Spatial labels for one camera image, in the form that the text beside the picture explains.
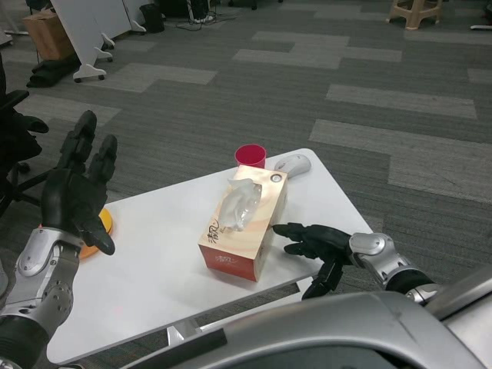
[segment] orange plate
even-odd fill
[[[101,212],[99,213],[99,217],[102,220],[102,224],[105,225],[106,232],[108,232],[109,235],[111,235],[113,231],[113,220],[111,219],[111,214],[109,214],[109,211],[106,210],[106,208],[103,208]],[[98,252],[99,249],[95,246],[87,246],[86,244],[82,247],[82,250],[80,251],[80,258],[85,259],[88,258],[89,256],[95,254]]]

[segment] stool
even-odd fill
[[[418,29],[422,19],[435,16],[437,24],[440,20],[442,5],[443,0],[437,0],[437,3],[425,0],[393,0],[386,22],[389,23],[391,19],[396,17],[404,17],[407,19],[405,28],[414,30]]]

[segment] white tissue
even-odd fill
[[[252,179],[229,179],[232,191],[222,201],[218,223],[221,227],[242,231],[253,218],[261,199],[261,185]]]

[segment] cardboard box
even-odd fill
[[[257,281],[271,245],[271,225],[278,223],[284,210],[287,175],[240,165],[234,179],[245,178],[261,185],[261,199],[251,221],[243,231],[233,231],[218,223],[222,201],[231,192],[229,186],[198,245],[207,267]]]
[[[44,10],[22,21],[43,60],[63,60],[75,52],[56,13]]]

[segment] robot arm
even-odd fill
[[[104,140],[85,177],[96,117],[85,112],[42,193],[42,228],[35,229],[15,267],[15,286],[0,313],[0,367],[28,369],[69,316],[72,284],[84,244],[105,254],[115,246],[98,217],[115,170],[116,138]]]
[[[288,254],[320,258],[324,261],[318,276],[303,298],[322,296],[337,287],[344,265],[366,268],[386,291],[396,291],[419,304],[425,304],[438,290],[425,273],[399,255],[393,240],[382,233],[355,233],[352,236],[322,225],[277,224],[274,232],[296,241],[284,249]]]
[[[418,304],[427,303],[437,293],[439,286],[398,254],[388,235],[354,233],[349,246],[353,264],[368,269],[384,290],[406,294]]]

